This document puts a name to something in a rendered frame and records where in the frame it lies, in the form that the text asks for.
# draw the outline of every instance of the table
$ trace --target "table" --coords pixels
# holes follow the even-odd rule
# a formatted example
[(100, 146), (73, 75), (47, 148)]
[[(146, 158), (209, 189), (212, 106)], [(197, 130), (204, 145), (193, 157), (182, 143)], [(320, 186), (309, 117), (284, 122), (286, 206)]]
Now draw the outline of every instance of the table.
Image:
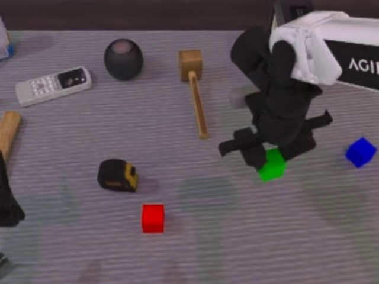
[[(344, 151), (361, 136), (379, 145), (379, 96), (324, 88), (309, 115), (328, 109), (317, 149), (262, 183), (219, 142), (247, 127), (230, 90), (249, 81), (229, 59), (240, 31), (22, 31), (0, 63), (0, 111), (23, 116), (8, 171), (27, 219), (0, 229), (15, 264), (3, 284), (379, 283), (379, 167), (355, 169)], [(144, 71), (117, 82), (103, 65), (116, 38), (137, 42)], [(201, 49), (210, 139), (197, 137), (178, 50)], [(16, 82), (86, 66), (90, 91), (20, 108)], [(101, 189), (101, 161), (133, 163), (139, 193)], [(163, 203), (166, 233), (142, 234), (141, 205)]]

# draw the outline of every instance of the black sphere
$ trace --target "black sphere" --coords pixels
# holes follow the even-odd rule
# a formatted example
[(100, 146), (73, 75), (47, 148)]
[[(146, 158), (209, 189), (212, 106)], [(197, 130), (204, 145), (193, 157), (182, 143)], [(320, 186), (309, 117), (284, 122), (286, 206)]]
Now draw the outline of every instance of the black sphere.
[(142, 70), (142, 51), (131, 40), (115, 40), (105, 50), (104, 63), (111, 76), (122, 81), (130, 80)]

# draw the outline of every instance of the dark background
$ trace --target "dark background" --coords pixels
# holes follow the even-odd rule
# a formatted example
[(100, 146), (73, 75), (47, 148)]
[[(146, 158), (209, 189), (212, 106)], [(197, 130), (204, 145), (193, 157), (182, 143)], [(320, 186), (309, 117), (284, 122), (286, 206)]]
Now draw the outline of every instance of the dark background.
[[(379, 18), (379, 0), (314, 0), (315, 9)], [(270, 0), (0, 0), (9, 30), (241, 30), (266, 24)]]

